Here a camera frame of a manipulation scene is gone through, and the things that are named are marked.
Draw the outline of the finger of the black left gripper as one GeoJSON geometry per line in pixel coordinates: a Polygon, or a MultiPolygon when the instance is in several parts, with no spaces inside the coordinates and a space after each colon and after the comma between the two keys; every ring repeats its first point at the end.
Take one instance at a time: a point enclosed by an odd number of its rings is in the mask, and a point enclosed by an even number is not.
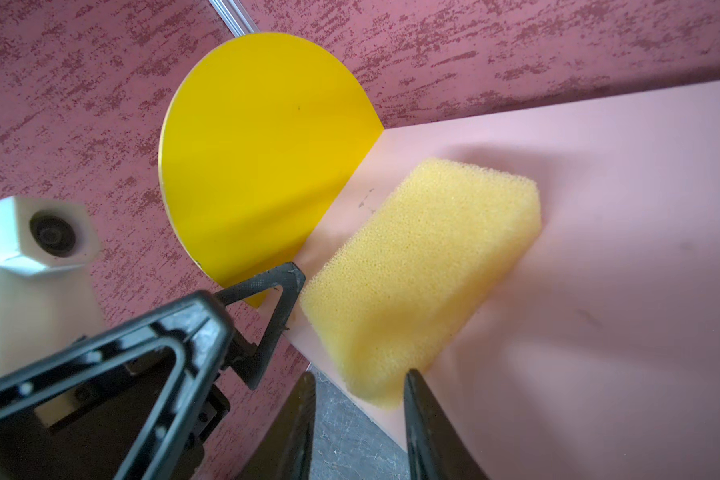
{"type": "Polygon", "coordinates": [[[199,291],[0,378],[0,479],[188,479],[233,335],[199,291]]]}
{"type": "Polygon", "coordinates": [[[217,301],[228,306],[266,290],[281,288],[261,341],[258,344],[249,342],[242,333],[235,332],[225,355],[223,367],[231,368],[250,390],[255,390],[262,380],[304,282],[301,269],[295,263],[287,262],[214,294],[217,301]]]}

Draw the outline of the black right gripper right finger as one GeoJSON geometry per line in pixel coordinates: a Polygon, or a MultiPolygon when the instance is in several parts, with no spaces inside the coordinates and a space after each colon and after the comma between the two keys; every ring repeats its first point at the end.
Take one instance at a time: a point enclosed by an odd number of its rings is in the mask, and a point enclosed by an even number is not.
{"type": "Polygon", "coordinates": [[[412,479],[488,479],[416,369],[405,376],[403,406],[412,479]]]}

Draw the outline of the left rear aluminium corner post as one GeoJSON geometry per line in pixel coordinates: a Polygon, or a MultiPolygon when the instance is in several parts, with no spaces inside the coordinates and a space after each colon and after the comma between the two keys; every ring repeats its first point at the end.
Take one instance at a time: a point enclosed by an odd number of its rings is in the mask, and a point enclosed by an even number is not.
{"type": "Polygon", "coordinates": [[[241,1],[209,0],[209,3],[235,38],[259,32],[241,1]]]}

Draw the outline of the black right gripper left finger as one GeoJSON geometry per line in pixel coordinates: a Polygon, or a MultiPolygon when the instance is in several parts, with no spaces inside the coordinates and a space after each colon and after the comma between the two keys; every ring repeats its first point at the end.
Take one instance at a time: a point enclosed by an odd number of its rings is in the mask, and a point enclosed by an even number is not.
{"type": "Polygon", "coordinates": [[[307,371],[294,385],[238,479],[308,479],[316,413],[316,380],[307,371]]]}

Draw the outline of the pale yellow sponge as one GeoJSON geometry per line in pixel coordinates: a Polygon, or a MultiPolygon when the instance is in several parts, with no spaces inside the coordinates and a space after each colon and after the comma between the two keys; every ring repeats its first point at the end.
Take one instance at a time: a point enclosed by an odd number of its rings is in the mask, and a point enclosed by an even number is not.
{"type": "Polygon", "coordinates": [[[307,283],[302,311],[347,390],[394,408],[541,228],[533,180],[426,160],[307,283]]]}

